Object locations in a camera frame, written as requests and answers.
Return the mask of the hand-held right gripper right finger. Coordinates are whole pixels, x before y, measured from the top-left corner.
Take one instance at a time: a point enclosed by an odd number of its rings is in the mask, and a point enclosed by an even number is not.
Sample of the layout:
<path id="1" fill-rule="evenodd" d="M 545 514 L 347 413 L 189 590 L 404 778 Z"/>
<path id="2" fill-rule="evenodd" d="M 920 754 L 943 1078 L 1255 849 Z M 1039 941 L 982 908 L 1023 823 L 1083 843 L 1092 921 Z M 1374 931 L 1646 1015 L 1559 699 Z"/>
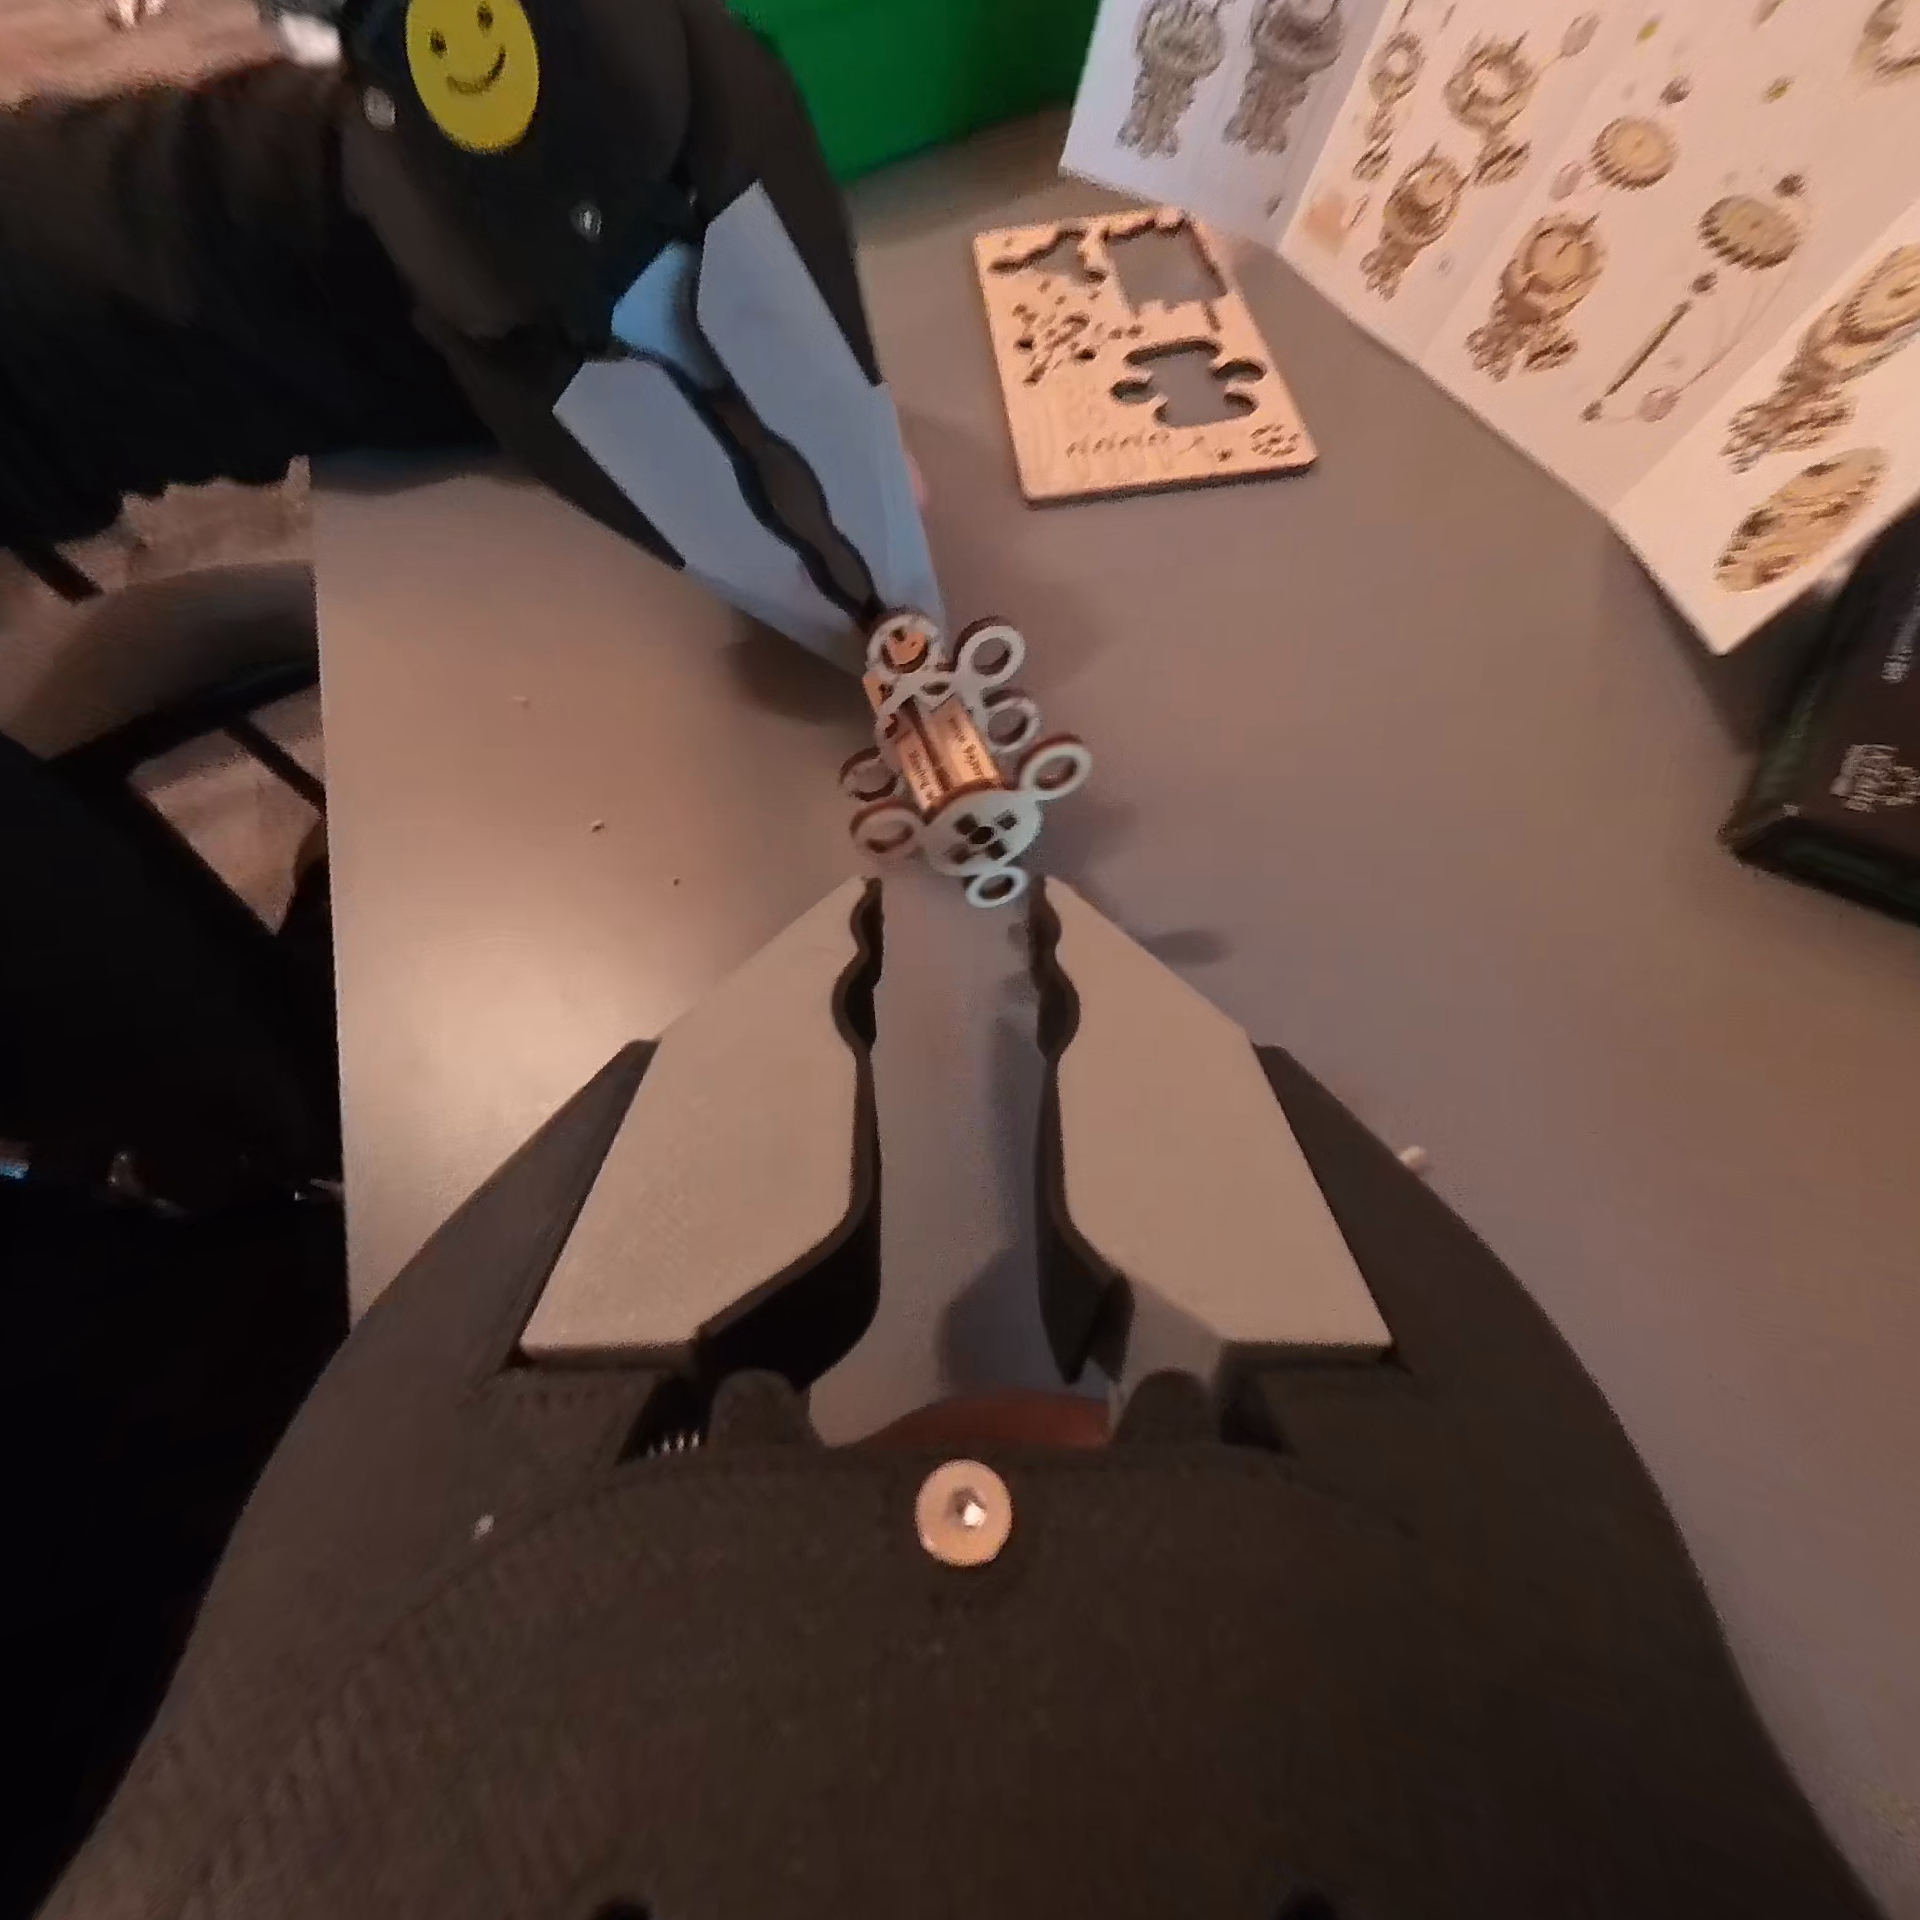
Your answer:
<path id="1" fill-rule="evenodd" d="M 1029 984 L 1059 1376 L 1238 1387 L 1272 1360 L 1381 1360 L 1396 1329 L 1261 1044 L 1071 879 L 1029 900 Z"/>

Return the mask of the grey mesh office chair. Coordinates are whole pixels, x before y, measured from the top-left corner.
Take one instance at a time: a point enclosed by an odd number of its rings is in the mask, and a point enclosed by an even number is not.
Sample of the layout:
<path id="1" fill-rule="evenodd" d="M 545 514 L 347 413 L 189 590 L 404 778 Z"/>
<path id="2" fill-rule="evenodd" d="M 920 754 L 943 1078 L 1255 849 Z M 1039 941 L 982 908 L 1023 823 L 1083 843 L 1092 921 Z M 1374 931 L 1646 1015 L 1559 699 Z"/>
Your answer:
<path id="1" fill-rule="evenodd" d="M 0 737 L 37 761 L 131 754 L 131 800 L 181 831 L 324 823 L 324 613 L 306 562 L 211 562 L 57 598 L 22 588 L 0 613 Z"/>

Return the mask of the folded instruction leaflet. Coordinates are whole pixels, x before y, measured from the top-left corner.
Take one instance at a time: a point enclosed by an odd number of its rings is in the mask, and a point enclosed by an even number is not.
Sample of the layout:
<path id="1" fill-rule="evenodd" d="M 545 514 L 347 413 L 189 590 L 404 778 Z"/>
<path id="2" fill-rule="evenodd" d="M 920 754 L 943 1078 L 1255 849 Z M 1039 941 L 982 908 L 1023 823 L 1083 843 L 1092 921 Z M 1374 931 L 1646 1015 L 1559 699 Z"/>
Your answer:
<path id="1" fill-rule="evenodd" d="M 1920 498 L 1910 0 L 1107 0 L 1065 172 L 1277 248 L 1710 652 Z"/>

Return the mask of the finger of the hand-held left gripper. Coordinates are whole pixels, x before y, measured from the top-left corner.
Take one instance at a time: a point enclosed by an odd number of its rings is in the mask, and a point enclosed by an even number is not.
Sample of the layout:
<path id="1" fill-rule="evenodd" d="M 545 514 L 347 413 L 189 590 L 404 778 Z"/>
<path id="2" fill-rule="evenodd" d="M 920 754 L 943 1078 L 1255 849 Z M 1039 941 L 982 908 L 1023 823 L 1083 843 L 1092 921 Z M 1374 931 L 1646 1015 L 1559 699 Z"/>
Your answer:
<path id="1" fill-rule="evenodd" d="M 838 572 L 860 625 L 887 613 L 950 625 L 899 400 L 831 323 L 764 185 L 706 220 L 694 323 L 779 445 L 787 524 Z"/>
<path id="2" fill-rule="evenodd" d="M 831 666 L 869 666 L 860 590 L 787 524 L 779 445 L 717 372 L 694 291 L 697 248 L 663 248 L 607 294 L 607 358 L 576 359 L 554 421 L 663 524 L 694 588 Z"/>

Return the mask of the person's left forearm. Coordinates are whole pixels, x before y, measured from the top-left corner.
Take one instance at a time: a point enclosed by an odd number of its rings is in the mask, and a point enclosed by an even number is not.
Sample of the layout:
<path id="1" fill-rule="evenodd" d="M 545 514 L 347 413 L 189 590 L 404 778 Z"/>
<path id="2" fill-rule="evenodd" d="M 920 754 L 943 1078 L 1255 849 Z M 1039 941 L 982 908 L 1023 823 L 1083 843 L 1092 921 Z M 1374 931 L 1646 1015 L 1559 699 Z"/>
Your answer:
<path id="1" fill-rule="evenodd" d="M 496 445 L 347 202 L 342 86 L 230 69 L 0 114 L 0 546 L 306 456 Z"/>

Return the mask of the person's black clothing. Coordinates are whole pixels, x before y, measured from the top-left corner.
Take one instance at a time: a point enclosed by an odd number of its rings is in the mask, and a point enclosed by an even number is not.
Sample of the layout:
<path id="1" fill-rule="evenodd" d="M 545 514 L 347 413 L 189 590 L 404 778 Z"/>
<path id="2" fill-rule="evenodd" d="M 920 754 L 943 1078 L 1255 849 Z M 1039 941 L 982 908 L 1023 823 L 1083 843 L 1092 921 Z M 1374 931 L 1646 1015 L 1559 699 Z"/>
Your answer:
<path id="1" fill-rule="evenodd" d="M 0 739 L 0 1908 L 117 1800 L 347 1344 L 326 1078 L 268 921 Z"/>

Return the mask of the green plastic bin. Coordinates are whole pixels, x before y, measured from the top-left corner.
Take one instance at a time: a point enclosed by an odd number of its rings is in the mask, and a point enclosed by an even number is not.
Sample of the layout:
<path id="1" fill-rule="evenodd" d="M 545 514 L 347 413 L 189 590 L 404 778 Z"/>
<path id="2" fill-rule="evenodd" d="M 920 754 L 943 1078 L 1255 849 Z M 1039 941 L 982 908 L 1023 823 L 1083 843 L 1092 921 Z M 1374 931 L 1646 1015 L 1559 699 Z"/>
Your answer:
<path id="1" fill-rule="evenodd" d="M 1065 110 L 1100 0 L 736 0 L 788 69 L 831 185 Z"/>

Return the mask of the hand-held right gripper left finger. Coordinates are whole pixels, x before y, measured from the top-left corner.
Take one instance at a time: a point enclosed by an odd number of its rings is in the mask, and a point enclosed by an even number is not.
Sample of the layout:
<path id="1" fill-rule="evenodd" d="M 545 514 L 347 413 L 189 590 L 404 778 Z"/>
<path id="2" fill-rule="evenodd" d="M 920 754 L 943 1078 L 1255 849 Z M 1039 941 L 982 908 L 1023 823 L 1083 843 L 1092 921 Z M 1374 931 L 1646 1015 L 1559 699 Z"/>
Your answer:
<path id="1" fill-rule="evenodd" d="M 648 1044 L 524 1360 L 823 1376 L 885 1300 L 885 879 L 838 879 Z"/>

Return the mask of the black model kit box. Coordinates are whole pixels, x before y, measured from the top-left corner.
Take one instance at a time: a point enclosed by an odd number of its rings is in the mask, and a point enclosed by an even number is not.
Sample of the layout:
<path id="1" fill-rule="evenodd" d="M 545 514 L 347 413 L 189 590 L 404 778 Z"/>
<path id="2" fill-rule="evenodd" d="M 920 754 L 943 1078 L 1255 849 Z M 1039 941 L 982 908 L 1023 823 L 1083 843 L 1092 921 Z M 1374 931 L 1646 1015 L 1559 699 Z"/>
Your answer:
<path id="1" fill-rule="evenodd" d="M 1920 514 L 1865 546 L 1834 588 L 1724 849 L 1920 921 Z"/>

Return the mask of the wooden cut-out parts sheet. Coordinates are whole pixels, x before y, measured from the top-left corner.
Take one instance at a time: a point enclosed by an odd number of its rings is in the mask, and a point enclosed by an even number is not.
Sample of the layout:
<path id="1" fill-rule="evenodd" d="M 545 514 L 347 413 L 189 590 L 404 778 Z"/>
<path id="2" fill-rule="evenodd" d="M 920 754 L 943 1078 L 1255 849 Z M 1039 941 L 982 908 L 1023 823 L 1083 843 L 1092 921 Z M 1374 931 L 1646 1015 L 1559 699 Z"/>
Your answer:
<path id="1" fill-rule="evenodd" d="M 1317 436 L 1182 202 L 972 237 L 1023 503 L 1294 477 Z"/>

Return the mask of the wooden model assembly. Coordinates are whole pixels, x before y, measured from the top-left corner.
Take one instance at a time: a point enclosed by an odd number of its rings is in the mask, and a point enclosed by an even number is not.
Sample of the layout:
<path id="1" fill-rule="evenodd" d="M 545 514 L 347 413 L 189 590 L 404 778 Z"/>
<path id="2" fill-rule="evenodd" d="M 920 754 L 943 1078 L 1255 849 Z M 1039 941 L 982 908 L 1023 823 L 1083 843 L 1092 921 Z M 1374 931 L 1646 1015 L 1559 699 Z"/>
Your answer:
<path id="1" fill-rule="evenodd" d="M 1023 859 L 1100 761 L 1083 737 L 1048 737 L 1010 681 L 1023 662 L 1029 640 L 1003 619 L 943 638 L 920 613 L 887 613 L 869 638 L 876 739 L 838 763 L 860 859 L 920 859 L 972 908 L 1029 886 Z"/>

